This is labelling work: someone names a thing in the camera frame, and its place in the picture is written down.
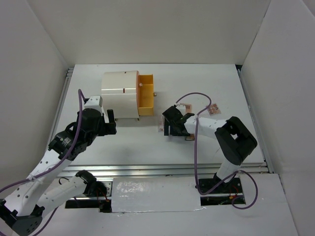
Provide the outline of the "clear sticker pack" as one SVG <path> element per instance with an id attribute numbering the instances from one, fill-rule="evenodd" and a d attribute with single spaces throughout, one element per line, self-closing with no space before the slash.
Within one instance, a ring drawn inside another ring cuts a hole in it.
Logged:
<path id="1" fill-rule="evenodd" d="M 158 117 L 158 132 L 164 132 L 164 116 L 159 116 Z"/>

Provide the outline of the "long brown eyeshadow palette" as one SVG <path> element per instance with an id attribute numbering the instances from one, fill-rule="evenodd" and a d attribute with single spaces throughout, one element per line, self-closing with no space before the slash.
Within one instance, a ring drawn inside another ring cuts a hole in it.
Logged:
<path id="1" fill-rule="evenodd" d="M 194 141 L 195 140 L 195 135 L 194 134 L 191 134 L 189 136 L 185 136 L 185 140 L 186 141 Z"/>

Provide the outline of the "pink square eyeshadow palette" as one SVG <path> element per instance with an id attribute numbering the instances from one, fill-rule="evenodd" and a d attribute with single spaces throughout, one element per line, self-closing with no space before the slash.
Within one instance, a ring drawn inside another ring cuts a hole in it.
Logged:
<path id="1" fill-rule="evenodd" d="M 192 113 L 192 105 L 191 104 L 185 104 L 185 105 L 186 105 L 186 108 L 188 110 L 187 113 Z"/>

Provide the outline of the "round pan eyeshadow palette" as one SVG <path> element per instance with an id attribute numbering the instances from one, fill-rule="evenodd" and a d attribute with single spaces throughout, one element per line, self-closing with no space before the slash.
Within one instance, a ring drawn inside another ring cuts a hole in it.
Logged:
<path id="1" fill-rule="evenodd" d="M 209 115 L 218 115 L 221 114 L 221 111 L 216 103 L 211 104 L 211 106 L 208 108 Z"/>

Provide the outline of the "cream round drawer cabinet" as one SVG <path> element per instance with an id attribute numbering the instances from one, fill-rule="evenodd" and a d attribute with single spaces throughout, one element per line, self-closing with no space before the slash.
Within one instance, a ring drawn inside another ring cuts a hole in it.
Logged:
<path id="1" fill-rule="evenodd" d="M 101 82 L 103 108 L 116 119 L 138 119 L 138 71 L 106 72 Z"/>

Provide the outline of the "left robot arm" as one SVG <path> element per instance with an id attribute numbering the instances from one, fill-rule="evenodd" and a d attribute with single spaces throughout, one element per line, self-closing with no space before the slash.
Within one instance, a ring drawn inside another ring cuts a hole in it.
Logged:
<path id="1" fill-rule="evenodd" d="M 29 236 L 48 213 L 68 199 L 81 194 L 86 197 L 106 196 L 108 187 L 86 170 L 77 172 L 53 190 L 47 189 L 96 137 L 116 133 L 113 110 L 107 110 L 107 115 L 92 108 L 78 112 L 77 120 L 55 135 L 42 160 L 26 180 L 18 183 L 16 190 L 1 201 L 1 219 L 16 234 Z"/>

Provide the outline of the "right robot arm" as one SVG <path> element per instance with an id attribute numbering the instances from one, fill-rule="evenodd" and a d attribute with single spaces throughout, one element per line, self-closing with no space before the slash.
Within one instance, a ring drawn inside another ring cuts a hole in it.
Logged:
<path id="1" fill-rule="evenodd" d="M 193 113 L 183 115 L 175 105 L 169 107 L 162 115 L 167 127 L 174 131 L 176 136 L 194 136 L 195 187 L 203 196 L 215 190 L 226 192 L 244 160 L 258 145 L 256 138 L 238 117 L 211 119 L 201 118 Z M 225 157 L 219 170 L 210 180 L 198 178 L 197 141 L 200 135 L 216 140 Z"/>

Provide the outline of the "white taped cover plate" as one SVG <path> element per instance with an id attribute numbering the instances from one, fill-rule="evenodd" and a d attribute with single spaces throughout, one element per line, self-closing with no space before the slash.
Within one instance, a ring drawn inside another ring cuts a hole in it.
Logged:
<path id="1" fill-rule="evenodd" d="M 201 210 L 193 177 L 115 178 L 113 212 L 184 212 Z"/>

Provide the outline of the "aluminium front rail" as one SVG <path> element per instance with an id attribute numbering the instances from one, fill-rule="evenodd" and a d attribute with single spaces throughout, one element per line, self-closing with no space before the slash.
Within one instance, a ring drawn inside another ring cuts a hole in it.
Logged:
<path id="1" fill-rule="evenodd" d="M 219 170 L 220 164 L 198 164 L 198 174 L 211 175 Z M 249 173 L 268 173 L 266 163 L 245 164 L 241 168 Z M 68 166 L 57 177 L 72 177 L 78 171 L 86 170 L 95 177 L 173 177 L 193 176 L 193 164 L 167 165 L 98 165 L 98 166 Z"/>

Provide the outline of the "left aluminium side rail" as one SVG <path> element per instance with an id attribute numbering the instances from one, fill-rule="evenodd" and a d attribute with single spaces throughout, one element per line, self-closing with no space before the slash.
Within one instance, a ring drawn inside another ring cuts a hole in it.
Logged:
<path id="1" fill-rule="evenodd" d="M 53 138 L 55 136 L 55 133 L 56 133 L 56 130 L 57 130 L 57 127 L 58 127 L 59 119 L 60 119 L 61 112 L 62 112 L 62 109 L 63 109 L 63 104 L 64 104 L 65 97 L 66 97 L 66 94 L 67 94 L 68 86 L 69 86 L 69 83 L 70 83 L 70 80 L 71 80 L 71 77 L 72 77 L 72 74 L 73 74 L 73 70 L 74 70 L 74 68 L 69 68 L 67 70 L 66 74 L 65 74 L 65 80 L 64 80 L 64 84 L 63 84 L 63 89 L 62 89 L 61 96 L 60 96 L 60 99 L 59 99 L 59 103 L 58 103 L 58 106 L 57 106 L 57 111 L 56 111 L 56 114 L 55 114 L 55 118 L 54 118 L 52 129 L 51 129 L 49 142 L 51 140 L 53 140 Z"/>

